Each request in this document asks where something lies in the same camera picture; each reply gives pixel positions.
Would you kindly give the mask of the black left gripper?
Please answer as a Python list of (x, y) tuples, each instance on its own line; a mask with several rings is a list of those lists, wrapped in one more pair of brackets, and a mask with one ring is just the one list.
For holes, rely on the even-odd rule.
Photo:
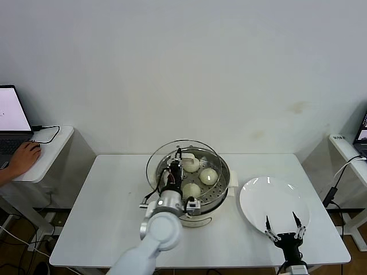
[(161, 180), (163, 185), (160, 192), (176, 191), (181, 192), (181, 184), (183, 178), (182, 170), (182, 149), (177, 148), (175, 156), (170, 156), (167, 160), (167, 168), (162, 171)]

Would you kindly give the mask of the bare person hand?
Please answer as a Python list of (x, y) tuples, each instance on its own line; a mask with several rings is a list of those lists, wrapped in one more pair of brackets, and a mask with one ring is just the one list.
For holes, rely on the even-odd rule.
[(13, 154), (8, 171), (13, 178), (27, 172), (41, 156), (41, 146), (36, 142), (24, 142)]

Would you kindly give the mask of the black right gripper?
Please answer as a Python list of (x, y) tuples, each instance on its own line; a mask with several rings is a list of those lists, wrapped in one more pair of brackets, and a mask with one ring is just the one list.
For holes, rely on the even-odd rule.
[(300, 219), (294, 212), (292, 214), (297, 226), (296, 233), (281, 233), (276, 235), (271, 229), (268, 216), (266, 216), (266, 229), (264, 233), (270, 239), (274, 239), (275, 246), (282, 250), (284, 259), (287, 262), (302, 262), (302, 254), (299, 251), (299, 247), (303, 244), (303, 236), (307, 227), (302, 225)]

